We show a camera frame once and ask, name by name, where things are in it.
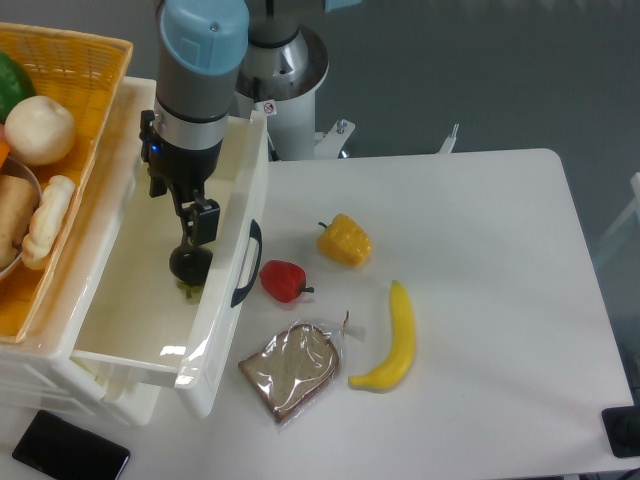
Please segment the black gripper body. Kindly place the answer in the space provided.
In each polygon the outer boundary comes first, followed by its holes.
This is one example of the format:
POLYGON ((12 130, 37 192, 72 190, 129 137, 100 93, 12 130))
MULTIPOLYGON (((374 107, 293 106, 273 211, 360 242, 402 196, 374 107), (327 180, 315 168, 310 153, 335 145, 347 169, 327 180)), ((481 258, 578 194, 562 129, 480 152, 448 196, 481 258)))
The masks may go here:
POLYGON ((168 111, 143 110, 140 114, 141 158, 161 175, 172 192, 204 189, 215 171, 223 142, 223 118, 191 123, 168 111))

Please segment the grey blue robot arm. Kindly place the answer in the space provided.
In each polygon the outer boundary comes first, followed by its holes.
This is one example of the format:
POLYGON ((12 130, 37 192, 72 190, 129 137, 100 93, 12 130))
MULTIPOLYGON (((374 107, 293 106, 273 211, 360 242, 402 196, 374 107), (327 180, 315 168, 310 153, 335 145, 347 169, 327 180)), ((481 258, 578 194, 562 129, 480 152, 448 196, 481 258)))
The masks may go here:
POLYGON ((155 104, 141 114, 149 194, 171 194, 182 238, 176 255, 213 241, 220 208, 207 199, 229 112, 267 117, 274 160, 340 158, 355 127, 315 127, 315 95, 329 67, 322 39, 298 17, 346 1, 162 1, 156 11, 155 104))

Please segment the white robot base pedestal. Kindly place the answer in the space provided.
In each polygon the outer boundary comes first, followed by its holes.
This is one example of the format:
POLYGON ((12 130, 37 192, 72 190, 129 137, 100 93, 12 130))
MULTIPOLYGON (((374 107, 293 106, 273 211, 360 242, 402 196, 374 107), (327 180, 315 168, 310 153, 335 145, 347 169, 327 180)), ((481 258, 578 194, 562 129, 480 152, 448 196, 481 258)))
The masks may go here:
POLYGON ((295 20, 256 21, 236 84, 238 113, 267 118, 272 161, 346 158, 355 124, 338 120, 327 132, 316 129, 316 92, 329 71, 320 36, 295 20))

